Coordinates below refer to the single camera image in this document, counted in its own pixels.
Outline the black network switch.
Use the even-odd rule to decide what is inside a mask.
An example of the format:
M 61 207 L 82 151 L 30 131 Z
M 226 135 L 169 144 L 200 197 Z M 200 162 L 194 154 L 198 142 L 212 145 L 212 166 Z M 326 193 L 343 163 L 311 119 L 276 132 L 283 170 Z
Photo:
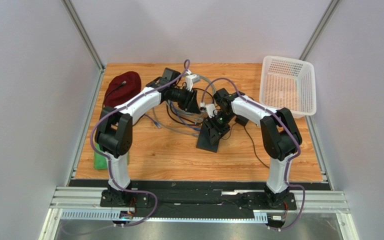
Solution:
M 202 127 L 196 142 L 196 148 L 217 153 L 222 136 L 212 129 Z

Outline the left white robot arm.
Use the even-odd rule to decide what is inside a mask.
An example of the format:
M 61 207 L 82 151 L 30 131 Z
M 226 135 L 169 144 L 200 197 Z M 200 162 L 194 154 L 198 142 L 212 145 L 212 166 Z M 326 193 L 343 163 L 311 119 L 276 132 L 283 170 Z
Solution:
M 170 101 L 188 113 L 200 114 L 194 83 L 200 81 L 197 74 L 188 69 L 183 72 L 165 68 L 162 76 L 147 83 L 143 90 L 127 102 L 101 111 L 100 119 L 93 128 L 94 150 L 105 157 L 108 167 L 108 192 L 122 196 L 132 194 L 128 173 L 128 153 L 133 143 L 133 125 L 147 111 Z

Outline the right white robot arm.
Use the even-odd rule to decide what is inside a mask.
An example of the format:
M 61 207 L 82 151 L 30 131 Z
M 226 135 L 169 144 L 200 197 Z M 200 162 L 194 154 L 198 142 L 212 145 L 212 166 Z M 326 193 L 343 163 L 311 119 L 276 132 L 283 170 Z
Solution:
M 284 193 L 289 187 L 289 162 L 298 152 L 302 137 L 291 111 L 287 108 L 273 109 L 254 101 L 242 92 L 229 94 L 222 88 L 213 96 L 213 103 L 200 102 L 207 117 L 199 132 L 197 148 L 217 152 L 219 142 L 231 129 L 233 117 L 243 117 L 261 129 L 262 142 L 270 156 L 269 177 L 266 185 L 271 194 Z

